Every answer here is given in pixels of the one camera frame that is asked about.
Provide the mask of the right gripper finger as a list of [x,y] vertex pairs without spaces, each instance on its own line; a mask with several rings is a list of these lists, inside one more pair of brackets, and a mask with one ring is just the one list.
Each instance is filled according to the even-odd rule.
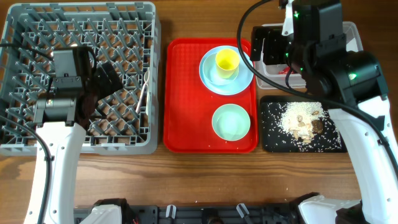
[[266,28],[263,26],[256,26],[252,28],[251,32],[251,61],[260,61],[263,42],[266,36]]
[[281,27],[267,27],[264,40],[264,63],[266,65],[283,64],[287,45],[288,38],[282,35]]

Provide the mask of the white plastic spoon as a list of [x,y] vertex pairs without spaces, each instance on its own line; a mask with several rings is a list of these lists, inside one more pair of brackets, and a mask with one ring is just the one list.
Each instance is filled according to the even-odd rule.
[[145,72],[145,74],[144,74],[144,78],[143,78],[144,84],[142,86],[141,93],[140,93],[140,96],[139,96],[139,101],[138,101],[137,106],[136,106],[136,113],[137,114],[139,114],[140,111],[141,111],[141,104],[142,104],[142,101],[143,101],[143,98],[144,98],[144,93],[145,93],[146,88],[149,85],[149,73],[150,73],[150,71],[147,70]]

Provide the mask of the yellow plastic cup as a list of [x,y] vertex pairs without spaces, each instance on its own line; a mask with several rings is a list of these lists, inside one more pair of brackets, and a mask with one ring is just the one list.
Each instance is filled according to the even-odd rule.
[[216,71],[220,78],[229,78],[239,67],[239,54],[233,49],[222,49],[215,57]]

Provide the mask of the light blue plate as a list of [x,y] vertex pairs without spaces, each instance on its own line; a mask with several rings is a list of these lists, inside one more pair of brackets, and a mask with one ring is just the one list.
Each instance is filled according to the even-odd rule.
[[[231,49],[240,57],[238,69],[227,79],[222,79],[216,72],[216,54],[223,49]],[[202,56],[199,65],[199,76],[202,83],[207,89],[219,95],[236,95],[245,90],[252,82],[253,73],[242,61],[238,48],[230,45],[222,45],[215,47]]]

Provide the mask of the green bowl with food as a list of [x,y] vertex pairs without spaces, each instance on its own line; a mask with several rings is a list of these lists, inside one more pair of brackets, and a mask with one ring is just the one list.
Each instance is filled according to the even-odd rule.
[[251,127],[248,112],[239,105],[225,104],[216,109],[211,119],[215,134],[225,141],[238,141]]

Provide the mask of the small green saucer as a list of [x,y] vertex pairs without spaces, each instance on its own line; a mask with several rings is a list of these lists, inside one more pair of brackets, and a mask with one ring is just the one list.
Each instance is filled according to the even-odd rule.
[[239,73],[240,59],[236,54],[211,54],[203,64],[205,78],[214,85],[223,86],[232,83]]

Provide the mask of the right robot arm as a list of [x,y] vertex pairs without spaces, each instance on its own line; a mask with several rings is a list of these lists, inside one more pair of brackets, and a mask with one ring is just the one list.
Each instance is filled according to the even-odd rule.
[[396,223],[397,141],[391,126],[388,87],[379,60],[349,51],[339,1],[281,1],[281,27],[257,26],[251,59],[285,64],[305,80],[298,96],[328,108],[346,146],[361,199],[342,201],[308,194],[299,201],[305,223]]

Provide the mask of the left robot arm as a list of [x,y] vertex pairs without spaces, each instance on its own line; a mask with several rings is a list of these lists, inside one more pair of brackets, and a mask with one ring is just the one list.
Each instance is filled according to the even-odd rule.
[[73,223],[78,159],[99,100],[122,90],[113,66],[91,47],[53,51],[55,76],[34,105],[37,155],[25,223]]

